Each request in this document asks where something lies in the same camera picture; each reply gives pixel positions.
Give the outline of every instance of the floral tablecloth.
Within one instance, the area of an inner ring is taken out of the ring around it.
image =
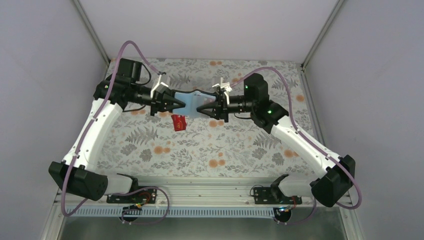
[[[288,80],[294,118],[313,136],[294,62],[165,58],[153,58],[150,62],[171,77],[170,88],[182,91],[212,92],[216,77],[236,82],[259,67],[274,67]],[[107,76],[114,67],[112,61]],[[268,82],[270,98],[288,109],[287,94],[278,76],[269,70],[259,73]],[[141,76],[141,82],[148,80],[146,72]],[[243,84],[239,84],[230,94],[242,93]],[[127,109],[139,107],[130,103]],[[146,107],[122,113],[102,148],[98,172],[166,177],[279,177],[284,173],[309,175],[312,172],[296,152],[258,128],[252,120],[237,119],[233,115],[229,116],[228,123],[187,118],[186,130],[175,132],[171,113],[150,116],[149,112],[150,108]]]

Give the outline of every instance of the purple hose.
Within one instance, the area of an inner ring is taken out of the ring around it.
[[[109,88],[107,89],[106,96],[105,96],[103,102],[101,103],[100,107],[98,108],[98,110],[95,112],[93,118],[88,122],[87,126],[85,127],[84,131],[82,132],[81,137],[79,138],[78,144],[76,145],[76,148],[75,148],[75,155],[72,157],[72,160],[69,163],[69,167],[68,167],[68,169],[66,171],[66,175],[65,175],[65,178],[63,180],[62,195],[61,195],[61,199],[60,199],[60,208],[61,208],[62,214],[65,217],[69,217],[72,214],[74,214],[87,201],[87,198],[84,199],[84,200],[82,200],[82,202],[80,202],[72,212],[70,212],[70,213],[67,213],[66,212],[66,209],[65,209],[66,190],[67,190],[67,186],[68,186],[68,182],[69,182],[69,177],[71,175],[72,167],[74,166],[75,161],[77,160],[77,155],[80,152],[81,145],[83,144],[83,141],[84,141],[84,139],[87,136],[87,133],[89,132],[89,130],[90,130],[91,126],[93,125],[95,119],[99,116],[100,112],[102,112],[103,108],[105,107],[106,103],[109,100],[109,97],[110,97],[111,92],[112,92],[112,88],[113,88],[114,83],[115,83],[115,78],[117,77],[118,66],[119,66],[119,63],[121,61],[122,54],[124,53],[125,47],[127,47],[128,44],[132,44],[134,46],[134,48],[137,50],[137,52],[140,55],[140,57],[143,59],[144,63],[147,66],[149,66],[152,71],[154,71],[157,74],[160,73],[153,65],[151,65],[147,61],[147,59],[142,54],[142,52],[140,51],[139,47],[136,45],[135,42],[133,42],[133,41],[126,41],[120,47],[120,50],[118,52],[118,56],[116,57],[115,68],[113,69],[113,72],[112,72],[112,78],[110,79]]]
[[[124,220],[124,215],[127,214],[128,212],[139,211],[139,210],[138,209],[127,209],[127,210],[125,210],[125,211],[122,212],[122,215],[120,217],[120,219],[122,220],[122,223],[128,223],[130,225],[132,225],[132,224],[134,224],[134,225],[152,225],[152,224],[158,224],[158,223],[162,222],[167,217],[167,215],[170,212],[170,206],[171,206],[170,205],[170,199],[169,199],[168,195],[166,194],[166,192],[164,192],[159,187],[156,187],[156,186],[147,186],[147,187],[143,187],[143,188],[137,189],[137,190],[135,190],[133,192],[129,192],[129,193],[116,193],[114,195],[116,195],[116,196],[130,196],[130,195],[133,195],[133,194],[136,194],[138,192],[141,192],[141,191],[144,191],[144,190],[148,190],[148,189],[156,189],[158,191],[161,191],[163,193],[163,195],[165,195],[165,198],[166,198],[166,201],[167,201],[167,207],[166,207],[165,214],[161,218],[159,218],[158,220],[156,220],[156,221],[151,221],[151,222],[134,222],[134,223],[132,223],[132,222],[129,222],[129,221],[125,221]]]
[[[294,117],[294,115],[293,115],[293,109],[292,109],[292,96],[291,96],[291,94],[290,94],[290,89],[289,89],[289,85],[287,84],[287,81],[286,81],[286,79],[283,77],[283,75],[281,75],[281,73],[277,70],[277,69],[275,69],[275,68],[273,68],[273,67],[270,67],[270,66],[263,66],[263,67],[260,67],[260,68],[258,68],[258,69],[255,69],[255,70],[253,70],[253,71],[251,71],[251,72],[249,72],[246,76],[244,76],[244,77],[242,77],[240,80],[238,80],[237,82],[235,82],[234,84],[232,84],[231,85],[231,87],[234,87],[234,86],[236,86],[237,84],[239,84],[239,83],[241,83],[241,82],[243,82],[246,78],[248,78],[250,75],[252,75],[252,74],[254,74],[254,73],[257,73],[257,72],[259,72],[259,71],[262,71],[262,70],[271,70],[271,71],[273,71],[274,73],[276,73],[278,76],[279,76],[279,78],[281,79],[281,81],[282,81],[282,83],[284,84],[284,87],[285,87],[285,91],[287,92],[287,96],[288,96],[288,112],[289,112],[289,115],[290,115],[290,121],[291,121],[291,124],[293,125],[293,128],[297,131],[297,133],[299,133],[299,135],[307,142],[307,143],[309,143],[313,148],[315,148],[318,152],[320,152],[321,154],[323,154],[324,156],[327,156],[327,153],[326,153],[326,151],[324,151],[324,150],[322,150],[319,146],[317,146],[314,142],[312,142],[302,131],[300,131],[299,129],[298,129],[298,126],[296,125],[296,121],[295,121],[295,117]],[[337,161],[336,159],[334,159],[332,156],[328,156],[328,159],[330,159],[334,164],[336,164],[345,174],[346,174],[346,176],[347,177],[349,177],[349,179],[350,179],[350,181],[353,183],[353,185],[355,186],[355,189],[356,189],[356,191],[357,191],[357,194],[358,194],[358,201],[357,201],[357,203],[354,205],[354,206],[346,206],[346,205],[343,205],[343,204],[341,204],[341,203],[339,203],[339,202],[337,202],[336,204],[337,205],[339,205],[340,207],[342,207],[342,208],[345,208],[345,209],[349,209],[349,210],[353,210],[353,209],[357,209],[360,205],[361,205],[361,203],[362,203],[362,193],[361,193],[361,189],[359,188],[359,185],[358,185],[358,183],[357,183],[357,181],[355,180],[355,178],[349,173],[349,171],[348,170],[346,170],[346,168],[345,167],[343,167],[340,163],[339,163],[339,161]]]
[[[300,220],[300,221],[296,221],[296,222],[283,222],[281,223],[280,221],[278,221],[275,217],[273,218],[274,221],[277,222],[277,224],[283,224],[283,225],[287,225],[287,226],[292,226],[292,225],[298,225],[298,224],[303,224],[304,222],[308,221],[309,219],[312,218],[312,216],[314,216],[315,212],[317,211],[317,200],[314,199],[313,200],[313,207],[312,207],[312,212],[309,214],[309,216],[307,216],[305,219]]]

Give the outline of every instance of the purple cable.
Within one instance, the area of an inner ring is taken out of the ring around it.
[[[139,47],[136,45],[136,43],[135,42],[133,42],[133,41],[126,41],[126,42],[124,42],[124,44],[120,47],[120,50],[119,50],[119,52],[118,52],[118,56],[116,57],[116,63],[115,63],[115,67],[114,67],[114,69],[113,69],[113,72],[112,72],[112,78],[110,79],[110,83],[109,83],[109,88],[107,89],[107,93],[106,93],[106,96],[105,96],[105,98],[104,98],[104,100],[103,100],[103,102],[101,103],[101,105],[100,105],[100,107],[98,108],[98,110],[95,112],[95,114],[94,114],[94,116],[93,116],[93,118],[88,122],[88,124],[87,124],[87,126],[85,127],[85,129],[84,129],[84,131],[82,132],[82,134],[81,134],[81,137],[79,138],[79,141],[78,141],[78,143],[77,143],[77,145],[76,145],[76,148],[75,148],[75,155],[72,157],[72,160],[70,161],[70,163],[69,163],[69,167],[68,167],[68,169],[67,169],[67,171],[66,171],[66,175],[65,175],[65,178],[64,178],[64,180],[63,180],[63,186],[62,186],[62,195],[61,195],[61,199],[60,199],[60,208],[61,208],[61,211],[62,211],[62,214],[65,216],[65,217],[70,217],[72,214],[74,214],[86,201],[87,201],[87,198],[86,199],[84,199],[84,200],[82,200],[76,207],[75,207],[75,209],[73,210],[73,211],[71,211],[70,213],[67,213],[66,212],[66,209],[65,209],[65,200],[66,200],[66,190],[67,190],[67,186],[68,186],[68,182],[69,182],[69,177],[70,177],[70,175],[71,175],[71,170],[72,170],[72,167],[74,166],[74,164],[75,164],[75,161],[77,160],[77,155],[78,155],[78,153],[80,152],[80,148],[81,148],[81,145],[83,145],[83,141],[84,141],[84,139],[86,138],[86,136],[87,136],[87,133],[89,132],[89,130],[90,130],[90,128],[91,128],[91,126],[93,125],[93,123],[94,123],[94,121],[95,121],[95,119],[99,116],[99,114],[100,114],[100,112],[102,112],[102,110],[103,110],[103,108],[105,107],[105,105],[106,105],[106,103],[108,102],[108,100],[109,100],[109,97],[110,97],[110,95],[111,95],[111,92],[112,92],[112,88],[113,88],[113,86],[114,86],[114,83],[115,83],[115,78],[117,77],[117,72],[118,72],[118,66],[119,66],[119,63],[120,63],[120,61],[121,61],[121,58],[122,58],[122,54],[124,53],[124,50],[125,50],[125,48],[127,47],[127,45],[128,44],[132,44],[133,46],[134,46],[134,48],[137,50],[137,52],[138,52],[138,54],[140,55],[140,57],[143,59],[143,61],[144,61],[144,63],[147,65],[147,66],[149,66],[149,68],[153,71],[153,72],[155,72],[155,73],[157,73],[157,74],[159,74],[160,72],[153,66],[153,65],[151,65],[148,61],[147,61],[147,59],[145,58],[145,56],[142,54],[142,52],[140,51],[140,49],[139,49]]]
[[[165,214],[161,218],[159,218],[158,220],[156,220],[156,221],[152,221],[152,222],[134,222],[134,223],[132,223],[130,221],[125,221],[124,220],[124,215],[127,214],[128,212],[139,211],[139,210],[138,209],[127,209],[127,210],[125,210],[125,211],[122,212],[122,215],[120,217],[120,219],[122,220],[122,223],[128,223],[130,225],[132,225],[132,224],[134,224],[134,225],[152,225],[152,224],[158,224],[158,223],[162,222],[167,217],[167,215],[170,212],[170,206],[171,206],[170,205],[170,199],[169,199],[168,195],[162,189],[160,189],[159,187],[156,187],[156,186],[147,186],[147,187],[143,187],[143,188],[137,189],[137,190],[132,191],[132,192],[129,192],[129,193],[116,193],[114,195],[116,195],[116,196],[130,196],[130,195],[136,194],[138,192],[141,192],[141,191],[144,191],[144,190],[149,190],[149,189],[156,189],[158,191],[161,191],[163,193],[163,195],[165,195],[165,198],[166,198],[166,201],[167,201],[167,207],[166,207]]]
[[[298,225],[298,224],[303,224],[304,222],[308,221],[309,219],[312,218],[312,216],[315,214],[315,212],[317,211],[317,200],[314,199],[313,200],[313,207],[312,207],[312,212],[309,214],[309,216],[307,216],[305,219],[300,220],[300,221],[296,221],[296,222],[283,222],[282,224],[287,225],[287,226],[292,226],[292,225]],[[281,222],[278,221],[275,217],[273,217],[274,221],[277,222],[277,224],[279,225]]]
[[[278,76],[279,76],[279,78],[281,79],[281,81],[282,81],[282,83],[284,84],[284,87],[285,87],[285,91],[287,92],[287,96],[288,96],[288,112],[289,112],[289,116],[290,116],[290,121],[291,121],[291,124],[293,125],[293,127],[294,127],[294,129],[296,130],[296,132],[307,142],[307,143],[309,143],[313,148],[315,148],[318,152],[320,152],[321,154],[323,154],[324,156],[327,156],[327,158],[328,159],[330,159],[334,164],[336,164],[345,174],[346,174],[346,176],[350,179],[350,181],[353,183],[353,185],[355,186],[355,189],[356,189],[356,191],[357,191],[357,193],[358,193],[358,201],[357,201],[357,203],[354,205],[354,206],[346,206],[346,205],[343,205],[343,204],[341,204],[341,203],[339,203],[339,202],[337,202],[336,204],[337,205],[339,205],[340,207],[342,207],[342,208],[345,208],[345,209],[349,209],[349,210],[353,210],[353,209],[357,209],[357,208],[359,208],[359,206],[361,205],[361,203],[362,203],[362,192],[361,192],[361,189],[359,188],[359,185],[358,185],[358,183],[357,183],[357,181],[355,180],[355,178],[349,173],[349,171],[348,170],[346,170],[346,168],[344,167],[344,166],[342,166],[340,163],[339,163],[339,161],[337,161],[336,159],[334,159],[332,156],[328,156],[328,154],[326,153],[326,151],[324,151],[323,149],[321,149],[319,146],[317,146],[314,142],[312,142],[302,131],[300,131],[299,129],[298,129],[298,126],[296,125],[296,121],[295,121],[295,117],[294,117],[294,115],[293,115],[293,109],[292,109],[292,96],[291,96],[291,94],[290,94],[290,89],[289,89],[289,85],[287,84],[287,81],[286,81],[286,79],[283,77],[283,75],[281,75],[281,73],[277,70],[277,69],[275,69],[275,68],[273,68],[273,67],[270,67],[270,66],[263,66],[263,67],[260,67],[260,68],[258,68],[258,69],[255,69],[255,70],[253,70],[253,71],[251,71],[251,72],[249,72],[246,76],[244,76],[244,77],[242,77],[242,78],[240,78],[240,80],[238,80],[237,82],[235,82],[234,84],[231,84],[231,87],[234,87],[234,86],[236,86],[237,84],[239,84],[239,83],[241,83],[241,82],[243,82],[246,78],[248,78],[250,75],[252,75],[252,74],[254,74],[254,73],[257,73],[257,72],[259,72],[259,71],[262,71],[262,70],[271,70],[271,71],[273,71],[274,73],[276,73]]]

